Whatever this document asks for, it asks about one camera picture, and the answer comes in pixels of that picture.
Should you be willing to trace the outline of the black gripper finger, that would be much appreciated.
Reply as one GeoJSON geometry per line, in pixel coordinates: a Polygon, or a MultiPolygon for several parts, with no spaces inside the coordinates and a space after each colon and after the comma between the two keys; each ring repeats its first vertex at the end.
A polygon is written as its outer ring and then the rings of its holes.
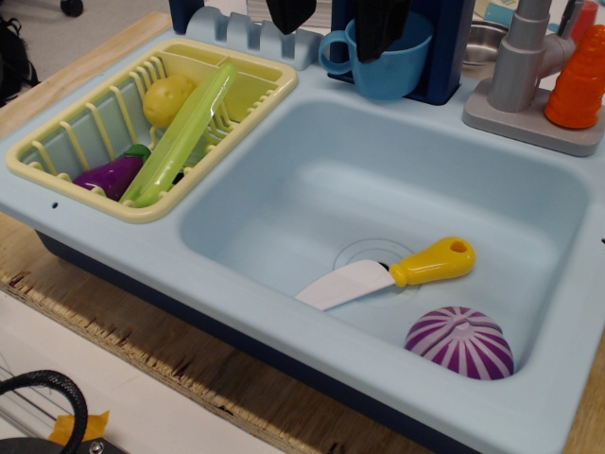
{"type": "Polygon", "coordinates": [[[285,35],[294,32],[316,11],[315,0],[267,0],[271,22],[285,35]]]}
{"type": "Polygon", "coordinates": [[[355,41],[360,62],[376,61],[404,33],[408,0],[357,1],[355,41]]]}

